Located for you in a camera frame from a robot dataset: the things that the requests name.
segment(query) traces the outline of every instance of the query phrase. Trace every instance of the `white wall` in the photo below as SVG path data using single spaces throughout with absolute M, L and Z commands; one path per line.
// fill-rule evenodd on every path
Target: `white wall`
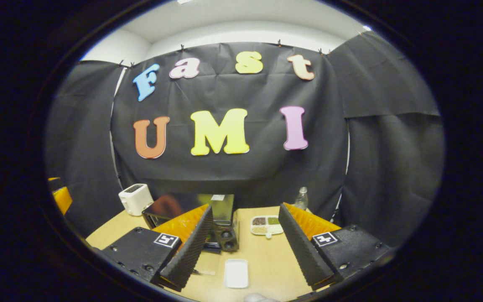
M 100 40 L 82 58 L 84 60 L 99 60 L 123 65 L 130 65 L 131 62 L 139 63 L 145 60 L 150 49 L 150 42 L 146 41 L 135 33 L 119 29 Z
M 271 21 L 238 21 L 199 27 L 155 42 L 146 59 L 180 49 L 221 42 L 266 42 L 280 40 L 283 45 L 297 46 L 327 53 L 345 40 L 333 34 L 289 23 Z
M 199 27 L 178 33 L 153 44 L 144 38 L 119 29 L 98 42 L 83 60 L 100 60 L 130 65 L 180 49 L 221 42 L 266 42 L 306 48 L 327 53 L 345 40 L 330 33 L 289 23 L 272 21 L 237 21 Z

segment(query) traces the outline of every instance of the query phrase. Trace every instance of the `plastic bottle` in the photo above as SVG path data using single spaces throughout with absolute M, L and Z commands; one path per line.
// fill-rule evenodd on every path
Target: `plastic bottle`
M 293 205 L 301 210 L 307 209 L 309 206 L 309 197 L 307 197 L 306 187 L 301 187 L 301 189 L 299 189 L 299 195 L 297 195 L 296 202 Z

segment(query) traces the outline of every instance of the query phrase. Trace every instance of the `letter m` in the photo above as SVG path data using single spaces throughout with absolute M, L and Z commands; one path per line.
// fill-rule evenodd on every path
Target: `letter m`
M 210 152 L 206 146 L 206 139 L 214 153 L 219 153 L 226 138 L 224 148 L 227 154 L 249 152 L 249 145 L 245 143 L 244 119 L 245 109 L 230 109 L 226 112 L 221 126 L 218 126 L 210 111 L 197 111 L 191 115 L 195 121 L 195 147 L 191 148 L 193 155 L 207 155 Z

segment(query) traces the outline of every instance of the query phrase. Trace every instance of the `table surface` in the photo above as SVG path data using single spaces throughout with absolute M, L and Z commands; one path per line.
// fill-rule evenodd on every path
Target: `table surface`
M 220 255 L 201 252 L 195 269 L 214 271 L 215 275 L 191 275 L 182 292 L 167 290 L 203 302 L 243 302 L 244 297 L 251 293 L 289 301 L 311 292 L 284 233 L 273 235 L 271 239 L 251 233 L 251 219 L 254 216 L 278 215 L 278 209 L 278 206 L 238 209 L 238 251 L 221 252 Z M 131 216 L 122 211 L 94 231 L 86 241 L 93 247 L 104 249 L 138 226 L 148 228 L 141 216 Z M 225 261 L 228 259 L 247 260 L 249 287 L 230 289 L 224 285 Z

